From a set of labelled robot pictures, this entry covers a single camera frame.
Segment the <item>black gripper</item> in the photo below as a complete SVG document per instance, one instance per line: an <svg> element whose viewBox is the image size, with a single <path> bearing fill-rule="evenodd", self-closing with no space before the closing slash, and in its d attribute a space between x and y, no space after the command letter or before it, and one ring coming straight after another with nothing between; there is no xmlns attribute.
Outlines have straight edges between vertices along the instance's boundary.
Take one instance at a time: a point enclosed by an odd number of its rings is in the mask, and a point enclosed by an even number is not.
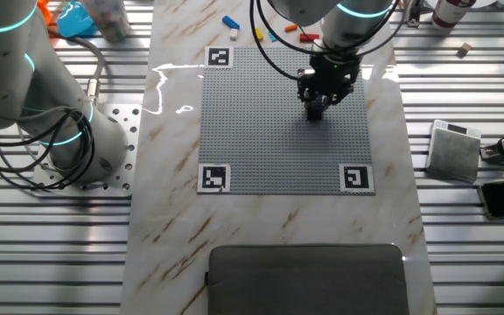
<svg viewBox="0 0 504 315"><path fill-rule="evenodd" d="M297 81L297 98L308 108L318 95L318 87L324 87L323 104L327 109L339 104L354 91L354 83L360 71L361 58L354 54L338 56L312 55L310 66L314 73L301 74Z"/></svg>

